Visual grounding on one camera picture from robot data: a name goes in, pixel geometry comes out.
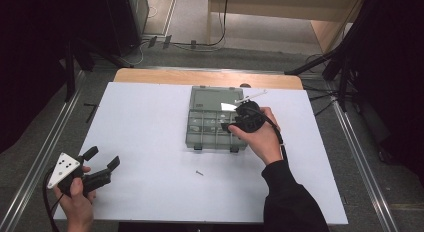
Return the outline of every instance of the white board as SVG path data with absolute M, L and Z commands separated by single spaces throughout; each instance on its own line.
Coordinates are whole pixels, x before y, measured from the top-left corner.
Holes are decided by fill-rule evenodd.
M 244 95 L 263 89 L 243 89 Z M 263 222 L 263 162 L 248 147 L 194 152 L 185 145 L 191 86 L 109 83 L 81 153 L 97 172 L 119 155 L 112 183 L 97 190 L 94 218 L 119 221 Z M 268 89 L 254 99 L 272 108 L 291 171 L 328 224 L 347 224 L 306 91 Z M 55 219 L 66 218 L 59 208 Z

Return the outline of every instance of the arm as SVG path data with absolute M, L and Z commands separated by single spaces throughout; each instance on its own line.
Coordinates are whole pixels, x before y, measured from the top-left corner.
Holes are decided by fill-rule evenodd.
M 270 108 L 261 110 L 278 125 Z M 266 122 L 254 133 L 245 133 L 236 126 L 228 129 L 246 141 L 266 165 L 262 172 L 269 187 L 264 207 L 265 231 L 328 231 L 318 204 L 293 178 L 272 126 Z
M 90 171 L 89 167 L 83 167 L 85 173 Z M 59 188 L 54 187 L 56 198 L 62 196 Z M 88 193 L 88 198 L 84 197 L 83 183 L 81 178 L 75 178 L 71 185 L 71 197 L 63 195 L 60 199 L 60 206 L 68 218 L 68 232 L 89 232 L 93 223 L 93 200 L 96 191 Z

